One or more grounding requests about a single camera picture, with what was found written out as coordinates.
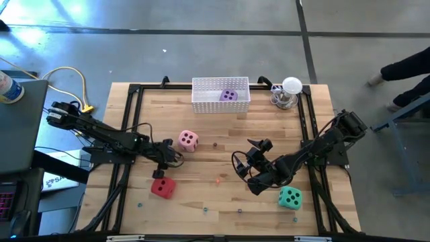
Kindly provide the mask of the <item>white bottle blue label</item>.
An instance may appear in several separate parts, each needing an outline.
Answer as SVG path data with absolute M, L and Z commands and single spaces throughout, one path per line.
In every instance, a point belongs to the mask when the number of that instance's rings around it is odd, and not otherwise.
M 19 101 L 25 89 L 10 76 L 0 71 L 0 103 L 13 104 Z

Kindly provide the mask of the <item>large green foam die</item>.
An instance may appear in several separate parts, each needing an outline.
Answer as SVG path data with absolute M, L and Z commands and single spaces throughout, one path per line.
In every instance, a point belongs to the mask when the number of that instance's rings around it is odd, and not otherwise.
M 278 204 L 292 210 L 299 210 L 302 205 L 302 191 L 291 186 L 284 186 L 279 192 Z

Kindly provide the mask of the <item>black desk support bar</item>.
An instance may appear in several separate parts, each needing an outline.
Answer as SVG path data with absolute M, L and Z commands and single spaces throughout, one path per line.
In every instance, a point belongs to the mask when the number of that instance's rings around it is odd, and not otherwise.
M 34 151 L 32 159 L 32 168 L 37 167 L 48 173 L 59 175 L 81 184 L 86 184 L 89 177 L 89 171 L 65 163 L 40 151 Z

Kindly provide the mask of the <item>person's leg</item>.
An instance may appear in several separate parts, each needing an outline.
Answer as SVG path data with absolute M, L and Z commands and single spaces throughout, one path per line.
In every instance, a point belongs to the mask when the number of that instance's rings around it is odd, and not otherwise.
M 430 74 L 430 46 L 410 57 L 381 68 L 380 74 L 385 81 L 398 81 Z
M 414 88 L 398 95 L 393 103 L 400 107 L 409 105 L 412 101 L 430 92 L 430 75 L 424 78 Z

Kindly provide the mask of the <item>large pink foam die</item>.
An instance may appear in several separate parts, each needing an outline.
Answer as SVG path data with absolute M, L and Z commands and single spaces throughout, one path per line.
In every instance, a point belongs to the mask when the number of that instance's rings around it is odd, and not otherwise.
M 194 152 L 199 143 L 199 136 L 190 131 L 183 130 L 178 138 L 178 146 L 180 149 L 186 152 Z

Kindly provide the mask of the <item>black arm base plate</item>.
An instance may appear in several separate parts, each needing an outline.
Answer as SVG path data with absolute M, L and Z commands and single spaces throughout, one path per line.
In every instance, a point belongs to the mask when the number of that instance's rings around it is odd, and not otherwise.
M 298 155 L 307 158 L 306 162 L 315 166 L 348 165 L 347 150 L 344 142 L 319 138 L 316 141 L 302 140 Z
M 120 141 L 101 142 L 96 140 L 93 145 L 82 148 L 91 155 L 90 162 L 94 164 L 132 164 L 136 155 L 126 149 Z

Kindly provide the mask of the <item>large red foam die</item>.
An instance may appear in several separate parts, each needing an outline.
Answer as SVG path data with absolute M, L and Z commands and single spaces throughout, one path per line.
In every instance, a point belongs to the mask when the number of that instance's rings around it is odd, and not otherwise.
M 164 199 L 170 199 L 175 191 L 176 182 L 169 178 L 163 177 L 155 179 L 151 186 L 151 192 Z

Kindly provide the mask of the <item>large purple foam die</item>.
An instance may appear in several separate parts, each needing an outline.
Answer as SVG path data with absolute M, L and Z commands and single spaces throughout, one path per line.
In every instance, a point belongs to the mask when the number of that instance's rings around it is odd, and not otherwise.
M 229 102 L 236 101 L 238 99 L 238 93 L 233 89 L 223 89 L 220 94 L 220 101 Z

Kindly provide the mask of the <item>grey side desk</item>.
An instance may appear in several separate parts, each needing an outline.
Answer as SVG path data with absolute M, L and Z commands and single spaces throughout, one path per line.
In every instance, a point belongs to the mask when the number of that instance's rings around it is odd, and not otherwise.
M 22 82 L 23 97 L 0 104 L 0 174 L 29 169 L 42 118 L 48 82 Z

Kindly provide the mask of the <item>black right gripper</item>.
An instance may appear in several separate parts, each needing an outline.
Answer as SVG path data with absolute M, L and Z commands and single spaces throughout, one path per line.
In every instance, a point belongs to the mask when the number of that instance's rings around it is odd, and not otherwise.
M 272 142 L 265 140 L 247 140 L 252 144 L 252 148 L 247 152 L 247 163 L 243 163 L 238 157 L 233 158 L 234 168 L 239 177 L 245 179 L 251 175 L 251 168 L 258 171 L 258 174 L 247 180 L 250 191 L 258 196 L 267 188 L 274 184 L 273 175 L 275 169 L 272 163 L 265 157 L 264 153 L 271 150 Z

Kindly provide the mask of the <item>white bracket bar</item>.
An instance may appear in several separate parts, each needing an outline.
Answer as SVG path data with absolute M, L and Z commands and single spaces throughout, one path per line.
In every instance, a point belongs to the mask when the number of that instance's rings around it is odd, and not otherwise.
M 331 237 L 295 236 L 294 242 L 333 242 Z
M 141 242 L 144 240 L 144 235 L 112 235 L 107 236 L 105 242 Z

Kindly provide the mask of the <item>black computer mouse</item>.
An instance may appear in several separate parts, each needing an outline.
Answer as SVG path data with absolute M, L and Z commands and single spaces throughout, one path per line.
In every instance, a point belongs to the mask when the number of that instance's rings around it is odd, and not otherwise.
M 10 223 L 9 237 L 23 237 L 30 223 L 30 217 L 31 212 L 29 210 L 22 210 L 16 213 Z

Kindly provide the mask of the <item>blue metal stand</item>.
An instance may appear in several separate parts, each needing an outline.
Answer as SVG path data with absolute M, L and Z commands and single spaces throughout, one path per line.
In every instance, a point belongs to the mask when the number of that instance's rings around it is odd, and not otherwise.
M 399 111 L 396 111 L 395 113 L 391 114 L 388 118 L 385 119 L 385 121 L 370 126 L 370 129 L 373 132 L 379 132 L 384 128 L 389 128 L 393 134 L 396 148 L 399 151 L 400 160 L 402 161 L 404 172 L 406 173 L 406 177 L 408 178 L 409 185 L 405 188 L 393 189 L 392 194 L 394 196 L 405 196 L 409 194 L 430 192 L 430 183 L 425 183 L 422 180 L 422 176 L 419 172 L 419 166 L 417 165 L 417 163 L 413 163 L 412 161 L 410 161 L 407 154 L 406 146 L 404 145 L 397 128 L 397 124 L 401 122 L 430 123 L 430 118 L 406 118 L 407 116 L 418 112 L 426 104 L 430 104 L 430 93 L 419 97 L 407 106 L 401 108 Z

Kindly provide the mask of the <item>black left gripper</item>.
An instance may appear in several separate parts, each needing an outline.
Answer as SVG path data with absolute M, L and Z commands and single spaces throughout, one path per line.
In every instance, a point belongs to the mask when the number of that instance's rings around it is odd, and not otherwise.
M 170 168 L 178 168 L 184 164 L 183 155 L 176 151 L 171 145 L 173 140 L 168 138 L 162 142 L 152 143 L 145 151 L 145 157 L 157 164 L 157 168 L 153 171 L 152 178 L 161 179 L 164 177 L 165 170 Z

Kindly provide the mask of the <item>black aluminium table frame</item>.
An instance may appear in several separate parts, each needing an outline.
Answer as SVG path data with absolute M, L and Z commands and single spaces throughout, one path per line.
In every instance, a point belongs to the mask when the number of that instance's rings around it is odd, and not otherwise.
M 248 139 L 270 139 L 273 148 L 267 157 L 274 159 L 297 151 L 304 138 L 312 138 L 315 130 L 333 117 L 326 85 L 305 87 L 302 101 L 312 103 L 312 107 L 302 110 L 280 110 L 270 102 L 270 96 L 266 86 L 254 84 L 248 112 L 195 114 L 189 84 L 114 83 L 105 123 L 116 128 L 137 124 L 139 132 L 152 133 L 155 140 L 177 139 L 181 131 L 191 130 L 200 142 L 196 151 L 184 155 L 181 167 L 166 172 L 176 182 L 170 199 L 151 192 L 156 165 L 137 158 L 125 200 L 115 203 L 124 211 L 118 215 L 113 210 L 104 227 L 119 225 L 121 233 L 146 235 L 316 235 L 318 215 L 307 168 L 302 168 L 292 182 L 304 196 L 299 210 L 279 206 L 275 189 L 252 194 L 232 168 L 232 152 L 248 151 Z

